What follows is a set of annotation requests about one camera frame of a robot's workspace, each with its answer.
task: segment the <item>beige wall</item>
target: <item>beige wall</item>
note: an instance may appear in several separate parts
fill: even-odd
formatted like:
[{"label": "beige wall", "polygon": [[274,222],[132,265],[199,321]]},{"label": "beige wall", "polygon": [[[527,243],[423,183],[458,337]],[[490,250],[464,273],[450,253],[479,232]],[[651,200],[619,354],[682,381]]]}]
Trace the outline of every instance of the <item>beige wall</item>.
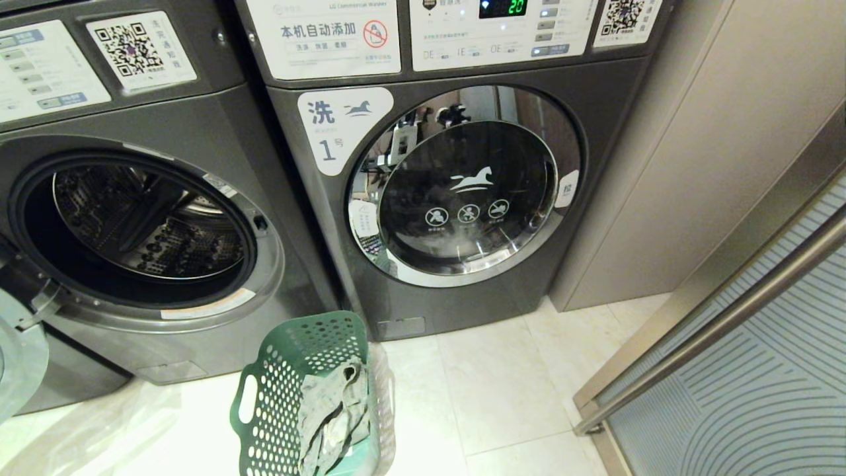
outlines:
[{"label": "beige wall", "polygon": [[553,283],[558,310],[672,291],[846,96],[846,2],[682,2]]}]

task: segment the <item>horse logo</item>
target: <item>horse logo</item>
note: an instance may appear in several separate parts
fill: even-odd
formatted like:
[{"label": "horse logo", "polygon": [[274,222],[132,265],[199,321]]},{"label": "horse logo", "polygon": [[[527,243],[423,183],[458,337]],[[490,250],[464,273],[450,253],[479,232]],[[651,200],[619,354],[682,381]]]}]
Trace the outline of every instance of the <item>horse logo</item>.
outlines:
[{"label": "horse logo", "polygon": [[464,193],[473,190],[486,190],[487,185],[493,185],[493,182],[487,179],[488,175],[493,174],[490,167],[485,167],[479,171],[478,174],[472,177],[465,177],[463,175],[453,175],[452,180],[461,180],[456,186],[449,190],[456,190],[456,193]]},{"label": "horse logo", "polygon": [[371,111],[368,108],[369,106],[370,106],[370,101],[363,101],[360,106],[344,106],[344,107],[349,109],[349,111],[347,111],[346,115],[348,115],[350,117],[355,117],[355,116],[366,116],[366,115],[372,114],[373,111]]}]

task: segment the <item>gray cloth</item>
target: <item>gray cloth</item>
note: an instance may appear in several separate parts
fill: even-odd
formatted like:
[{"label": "gray cloth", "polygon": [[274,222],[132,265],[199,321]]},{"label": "gray cloth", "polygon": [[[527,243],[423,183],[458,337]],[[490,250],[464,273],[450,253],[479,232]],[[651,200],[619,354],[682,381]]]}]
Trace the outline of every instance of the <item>gray cloth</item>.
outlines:
[{"label": "gray cloth", "polygon": [[326,377],[306,375],[297,415],[300,474],[322,476],[370,434],[367,368],[352,357]]}]

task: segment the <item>green laundry basket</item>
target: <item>green laundry basket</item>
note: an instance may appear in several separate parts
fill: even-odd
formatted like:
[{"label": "green laundry basket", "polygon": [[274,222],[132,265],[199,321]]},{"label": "green laundry basket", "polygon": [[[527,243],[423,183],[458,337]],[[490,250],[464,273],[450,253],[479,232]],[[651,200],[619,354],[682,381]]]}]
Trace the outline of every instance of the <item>green laundry basket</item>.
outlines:
[{"label": "green laundry basket", "polygon": [[[358,356],[367,367],[370,436],[348,451],[328,474],[371,476],[379,463],[379,415],[367,333],[361,318],[347,311],[297,318],[280,324],[261,343],[258,359],[244,367],[229,422],[241,439],[242,476],[299,476],[297,412],[307,374],[324,376]],[[255,410],[247,423],[239,417],[244,386],[255,377]]]}]

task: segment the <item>stainless steel drum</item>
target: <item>stainless steel drum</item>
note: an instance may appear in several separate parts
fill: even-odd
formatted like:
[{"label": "stainless steel drum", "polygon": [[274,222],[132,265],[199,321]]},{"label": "stainless steel drum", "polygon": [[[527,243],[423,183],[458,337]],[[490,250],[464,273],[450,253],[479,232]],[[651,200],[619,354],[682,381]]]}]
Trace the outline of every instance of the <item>stainless steel drum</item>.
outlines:
[{"label": "stainless steel drum", "polygon": [[109,262],[154,279],[198,280],[240,262],[244,243],[209,197],[126,165],[83,165],[52,178],[73,235]]}]

